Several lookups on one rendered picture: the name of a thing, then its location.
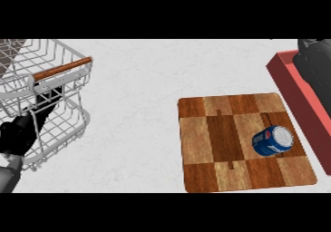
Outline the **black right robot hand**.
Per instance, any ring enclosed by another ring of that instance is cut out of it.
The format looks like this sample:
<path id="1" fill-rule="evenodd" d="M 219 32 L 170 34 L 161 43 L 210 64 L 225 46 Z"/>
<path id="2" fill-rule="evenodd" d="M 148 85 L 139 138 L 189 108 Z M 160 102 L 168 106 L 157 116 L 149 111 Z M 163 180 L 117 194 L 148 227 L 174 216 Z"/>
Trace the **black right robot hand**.
<path id="1" fill-rule="evenodd" d="M 331 119 L 331 39 L 298 39 L 294 65 Z"/>

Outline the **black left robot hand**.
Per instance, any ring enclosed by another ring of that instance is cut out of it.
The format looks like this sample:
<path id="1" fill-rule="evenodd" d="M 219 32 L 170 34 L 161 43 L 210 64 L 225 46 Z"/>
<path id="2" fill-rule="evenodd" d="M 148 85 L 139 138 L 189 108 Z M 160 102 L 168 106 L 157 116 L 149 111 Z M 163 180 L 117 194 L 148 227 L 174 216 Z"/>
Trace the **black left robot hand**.
<path id="1" fill-rule="evenodd" d="M 13 121 L 0 124 L 0 153 L 24 156 L 36 142 L 36 134 L 40 132 L 46 118 L 61 100 L 62 88 L 55 88 L 49 93 L 36 97 L 37 107 L 16 116 Z"/>

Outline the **red open box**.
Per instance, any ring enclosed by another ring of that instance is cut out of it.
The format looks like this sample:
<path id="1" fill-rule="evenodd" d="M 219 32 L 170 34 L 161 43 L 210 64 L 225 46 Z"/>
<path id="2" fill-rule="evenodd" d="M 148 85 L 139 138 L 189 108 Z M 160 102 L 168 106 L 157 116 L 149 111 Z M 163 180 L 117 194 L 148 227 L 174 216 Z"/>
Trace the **red open box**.
<path id="1" fill-rule="evenodd" d="M 297 50 L 275 53 L 266 69 L 307 138 L 323 173 L 331 176 L 331 119 L 295 69 L 295 54 Z"/>

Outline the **wooden checkered cutting board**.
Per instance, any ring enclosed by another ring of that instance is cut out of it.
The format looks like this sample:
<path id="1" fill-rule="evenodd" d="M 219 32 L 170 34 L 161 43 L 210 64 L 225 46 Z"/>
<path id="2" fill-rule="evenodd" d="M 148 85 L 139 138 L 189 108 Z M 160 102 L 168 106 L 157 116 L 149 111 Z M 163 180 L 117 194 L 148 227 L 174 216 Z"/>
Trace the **wooden checkered cutting board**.
<path id="1" fill-rule="evenodd" d="M 292 127 L 276 93 L 179 99 L 183 184 L 189 192 L 310 185 L 318 182 L 300 141 L 260 156 L 251 137 L 270 125 Z"/>

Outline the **blue soda can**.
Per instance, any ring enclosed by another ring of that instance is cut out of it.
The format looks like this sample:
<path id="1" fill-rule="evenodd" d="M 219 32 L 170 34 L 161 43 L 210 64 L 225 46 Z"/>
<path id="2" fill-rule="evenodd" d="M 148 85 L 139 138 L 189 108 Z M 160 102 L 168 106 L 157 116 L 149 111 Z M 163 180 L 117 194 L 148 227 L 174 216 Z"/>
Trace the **blue soda can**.
<path id="1" fill-rule="evenodd" d="M 251 146 L 261 156 L 281 154 L 294 146 L 294 135 L 285 127 L 272 125 L 253 135 Z"/>

